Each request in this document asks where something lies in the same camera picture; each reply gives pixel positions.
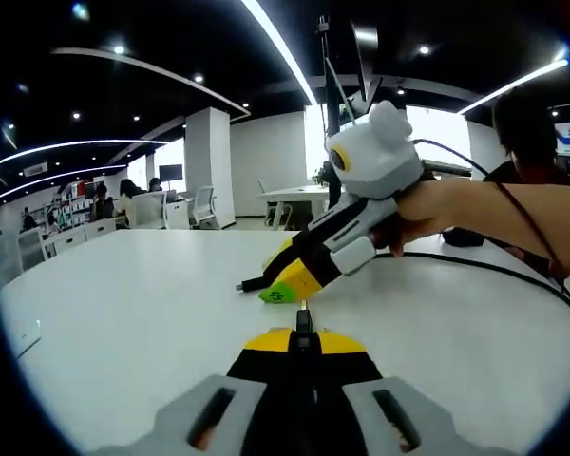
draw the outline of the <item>black ceiling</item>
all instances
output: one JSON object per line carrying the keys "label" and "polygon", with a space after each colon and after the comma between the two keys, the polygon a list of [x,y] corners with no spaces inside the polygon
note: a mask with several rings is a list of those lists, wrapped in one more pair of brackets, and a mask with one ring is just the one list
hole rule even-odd
{"label": "black ceiling", "polygon": [[[21,2],[7,15],[2,45],[9,75],[0,93],[0,131],[8,130],[18,151],[51,143],[91,139],[138,139],[178,116],[209,105],[231,117],[236,108],[147,69],[79,55],[51,55],[56,48],[111,51],[122,44],[126,56],[192,79],[237,104],[251,103],[252,118],[303,108],[300,90],[257,95],[261,88],[291,80],[291,71],[256,20],[239,0],[89,0],[89,20],[72,13],[75,2]],[[331,4],[330,45],[340,74],[356,72],[350,20],[378,27],[374,72],[444,83],[486,94],[549,63],[567,44],[570,49],[570,0],[259,0],[306,76],[323,74],[318,16]],[[432,52],[419,56],[418,46]],[[28,91],[21,91],[24,84]],[[570,66],[530,83],[546,105],[570,103]],[[322,99],[322,90],[316,90]],[[395,99],[382,88],[379,99]],[[409,91],[399,104],[458,109],[467,101]],[[72,112],[80,112],[76,121]],[[477,109],[469,118],[489,118]],[[134,116],[140,116],[138,122]],[[175,127],[157,139],[170,141]],[[32,154],[0,165],[0,192],[25,183],[18,173],[48,161],[49,174],[102,166],[125,145],[82,146]],[[152,150],[138,148],[126,163]],[[0,158],[12,146],[0,133]]]}

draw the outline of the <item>window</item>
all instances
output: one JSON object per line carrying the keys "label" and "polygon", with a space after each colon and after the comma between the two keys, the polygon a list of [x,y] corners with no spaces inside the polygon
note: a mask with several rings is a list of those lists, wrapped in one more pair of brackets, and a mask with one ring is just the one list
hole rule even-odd
{"label": "window", "polygon": [[306,106],[304,109],[304,144],[306,149],[306,177],[310,179],[328,159],[325,151],[325,133],[323,129],[323,116],[327,123],[327,107]]}
{"label": "window", "polygon": [[[471,144],[464,116],[427,107],[408,106],[408,122],[414,129],[411,139],[432,140],[470,158]],[[435,145],[418,144],[416,151],[423,160],[470,167],[463,159]]]}
{"label": "window", "polygon": [[159,171],[160,166],[165,166],[167,164],[180,164],[181,169],[183,170],[183,179],[161,182],[162,190],[170,189],[177,192],[186,191],[186,173],[185,165],[183,163],[183,148],[183,138],[180,138],[156,149],[156,152],[154,154],[154,175],[157,178],[161,175]]}
{"label": "window", "polygon": [[148,189],[148,182],[145,181],[145,156],[132,161],[127,171],[128,177],[142,190]]}

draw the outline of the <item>floor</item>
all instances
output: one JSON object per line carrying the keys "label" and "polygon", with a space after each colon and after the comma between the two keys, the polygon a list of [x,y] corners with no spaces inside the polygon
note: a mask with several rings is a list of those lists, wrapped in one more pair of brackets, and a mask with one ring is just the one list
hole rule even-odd
{"label": "floor", "polygon": [[[264,225],[264,218],[237,218],[237,223],[228,230],[268,231],[271,227]],[[566,280],[566,288],[570,291],[570,279]]]}

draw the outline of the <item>black cable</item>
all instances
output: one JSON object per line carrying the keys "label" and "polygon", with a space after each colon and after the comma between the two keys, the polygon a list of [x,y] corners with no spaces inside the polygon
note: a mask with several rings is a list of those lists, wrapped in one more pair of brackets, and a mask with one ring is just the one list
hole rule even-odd
{"label": "black cable", "polygon": [[[552,286],[550,286],[544,282],[541,282],[540,280],[537,280],[536,278],[532,278],[532,277],[529,277],[527,275],[523,275],[523,274],[518,273],[516,271],[511,271],[510,269],[506,269],[506,268],[503,268],[501,266],[496,266],[496,265],[489,264],[489,263],[482,263],[481,261],[473,261],[472,259],[458,258],[456,256],[447,256],[447,255],[441,255],[441,254],[427,254],[427,253],[423,253],[423,252],[404,252],[403,255],[404,255],[404,257],[432,258],[432,259],[438,259],[441,261],[449,261],[451,263],[464,264],[466,266],[475,266],[478,268],[483,268],[483,269],[487,269],[490,271],[496,271],[498,273],[506,274],[506,275],[512,276],[512,277],[516,277],[520,280],[523,280],[524,282],[527,282],[527,283],[530,283],[532,285],[536,285],[538,287],[543,288],[544,290],[546,290],[550,294],[561,299],[570,308],[570,292],[567,289],[564,288],[564,290],[568,293],[568,295],[561,293],[557,289],[553,288]],[[384,253],[384,254],[378,254],[375,257],[376,258],[394,258],[395,256],[391,253]]]}
{"label": "black cable", "polygon": [[[424,140],[424,139],[418,139],[418,140],[412,140],[411,141],[414,145],[418,144],[418,143],[425,143],[425,144],[431,144],[431,145],[435,145],[437,147],[441,147],[442,149],[446,150],[447,152],[449,152],[450,154],[455,155],[456,157],[458,157],[459,159],[464,160],[465,162],[469,163],[471,166],[473,166],[475,169],[477,169],[478,171],[480,171],[482,174],[484,174],[484,176],[487,176],[487,171],[485,171],[484,168],[482,168],[478,163],[476,163],[475,161],[473,161],[472,159],[470,159],[469,157],[465,157],[463,154],[461,154],[460,152],[456,152],[454,149],[447,147],[446,145],[440,144],[436,141],[432,141],[432,140]],[[511,202],[511,204],[513,204],[515,206],[515,208],[518,210],[518,212],[522,215],[522,217],[525,219],[525,221],[530,225],[530,227],[532,228],[532,231],[534,231],[534,233],[536,234],[536,236],[539,238],[539,241],[541,242],[541,244],[543,245],[543,247],[545,248],[545,250],[547,251],[547,253],[551,256],[551,259],[553,260],[553,262],[556,264],[556,266],[561,267],[561,263],[560,260],[558,259],[558,256],[555,254],[555,251],[553,250],[553,248],[551,247],[551,244],[549,243],[549,241],[547,240],[546,236],[544,235],[544,233],[542,232],[542,230],[539,228],[539,226],[536,224],[536,222],[534,221],[534,219],[532,218],[532,216],[530,216],[530,214],[528,214],[528,212],[525,210],[525,208],[520,204],[519,201],[517,201],[515,199],[515,197],[513,195],[511,195],[511,192],[509,192],[506,187],[504,187],[504,185],[502,185],[499,182],[491,182],[494,183],[496,185],[496,187],[501,191],[501,193],[503,195],[506,196],[506,198]],[[570,291],[565,287],[565,285],[563,284],[563,282],[561,283],[561,295],[566,296],[569,300],[570,300]]]}

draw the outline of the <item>person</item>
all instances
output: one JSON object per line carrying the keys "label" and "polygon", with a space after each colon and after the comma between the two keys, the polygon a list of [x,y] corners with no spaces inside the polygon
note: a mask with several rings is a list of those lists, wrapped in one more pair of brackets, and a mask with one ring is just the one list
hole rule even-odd
{"label": "person", "polygon": [[32,217],[29,213],[29,209],[27,207],[23,210],[23,214],[23,231],[28,231],[35,228],[37,226],[36,221],[34,220],[34,217]]}
{"label": "person", "polygon": [[[557,136],[552,118],[536,98],[524,88],[514,88],[498,99],[493,121],[510,160],[489,173],[485,182],[570,186],[570,176],[555,165]],[[481,245],[484,241],[483,237],[460,229],[446,233],[444,239],[456,246]],[[543,276],[564,279],[570,274],[545,258],[498,240],[494,242]]]}
{"label": "person", "polygon": [[142,193],[144,193],[144,191],[135,185],[133,180],[121,180],[121,197],[119,198],[121,210],[119,215],[130,215],[133,208],[133,197],[141,195]]}
{"label": "person", "polygon": [[[570,268],[570,186],[505,184],[504,187],[531,215],[550,243],[557,260]],[[398,200],[400,236],[391,237],[385,224],[370,236],[376,248],[389,246],[396,257],[418,238],[460,226],[495,238],[548,260],[541,243],[518,209],[491,182],[463,179],[419,182]]]}
{"label": "person", "polygon": [[107,187],[100,183],[95,190],[95,200],[91,206],[91,221],[111,219],[114,215],[114,201],[107,198]]}
{"label": "person", "polygon": [[149,192],[161,192],[161,180],[159,178],[152,178],[148,183]]}
{"label": "person", "polygon": [[55,216],[52,214],[48,214],[47,217],[47,226],[45,227],[45,235],[50,236],[53,233],[59,233],[61,230],[59,229],[59,225],[55,220]]}

